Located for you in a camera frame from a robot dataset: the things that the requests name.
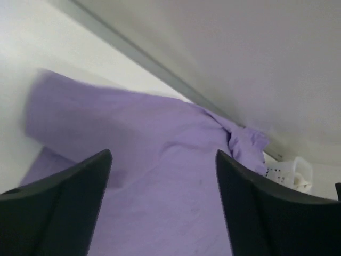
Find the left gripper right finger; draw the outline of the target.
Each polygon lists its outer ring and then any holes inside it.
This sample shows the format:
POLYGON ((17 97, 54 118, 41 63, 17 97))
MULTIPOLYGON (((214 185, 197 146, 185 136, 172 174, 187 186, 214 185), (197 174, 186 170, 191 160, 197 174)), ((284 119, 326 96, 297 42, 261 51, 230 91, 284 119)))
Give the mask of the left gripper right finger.
POLYGON ((294 191, 216 154, 233 255, 340 255, 340 201, 294 191))

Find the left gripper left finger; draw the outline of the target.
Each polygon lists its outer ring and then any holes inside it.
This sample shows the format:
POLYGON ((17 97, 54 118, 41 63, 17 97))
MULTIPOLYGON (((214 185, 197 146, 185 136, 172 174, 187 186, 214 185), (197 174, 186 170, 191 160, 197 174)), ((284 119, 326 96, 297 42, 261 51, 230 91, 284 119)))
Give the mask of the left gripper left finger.
POLYGON ((106 149, 1 194, 1 255, 87 255, 111 163, 106 149))

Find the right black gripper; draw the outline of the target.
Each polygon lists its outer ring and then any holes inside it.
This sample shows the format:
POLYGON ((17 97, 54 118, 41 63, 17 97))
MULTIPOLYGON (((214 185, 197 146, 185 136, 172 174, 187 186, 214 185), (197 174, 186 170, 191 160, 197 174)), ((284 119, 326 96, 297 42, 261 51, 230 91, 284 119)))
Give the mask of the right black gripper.
POLYGON ((340 182, 335 184, 335 190, 337 193, 338 200, 341 201, 341 183, 340 182))

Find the purple t-shirt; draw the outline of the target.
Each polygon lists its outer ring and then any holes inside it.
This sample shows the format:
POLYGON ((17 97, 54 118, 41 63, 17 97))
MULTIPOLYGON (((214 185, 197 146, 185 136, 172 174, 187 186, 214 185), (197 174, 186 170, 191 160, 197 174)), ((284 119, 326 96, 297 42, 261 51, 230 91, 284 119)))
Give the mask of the purple t-shirt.
POLYGON ((25 133, 43 150, 23 184, 111 151, 90 255, 231 255, 216 153, 266 172, 268 139, 256 130, 179 99, 96 87, 52 71, 30 91, 25 133))

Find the cream white t-shirt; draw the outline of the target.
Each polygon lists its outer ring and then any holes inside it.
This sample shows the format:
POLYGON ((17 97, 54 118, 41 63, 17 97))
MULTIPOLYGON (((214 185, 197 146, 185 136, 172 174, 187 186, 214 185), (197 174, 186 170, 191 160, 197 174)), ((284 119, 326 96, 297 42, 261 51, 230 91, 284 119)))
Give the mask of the cream white t-shirt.
POLYGON ((300 173, 295 174, 293 190, 308 194, 311 191, 311 188, 312 188, 311 182, 306 181, 300 173))

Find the white plastic basket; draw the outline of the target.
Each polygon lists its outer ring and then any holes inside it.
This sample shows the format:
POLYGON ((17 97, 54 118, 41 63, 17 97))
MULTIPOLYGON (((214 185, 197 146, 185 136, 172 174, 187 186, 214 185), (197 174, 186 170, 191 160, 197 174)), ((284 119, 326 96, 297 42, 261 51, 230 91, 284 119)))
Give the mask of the white plastic basket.
POLYGON ((311 182, 313 186, 312 166, 302 157, 296 157, 292 161, 267 164, 265 177, 293 190, 294 176, 296 173, 300 173, 304 179, 311 182))

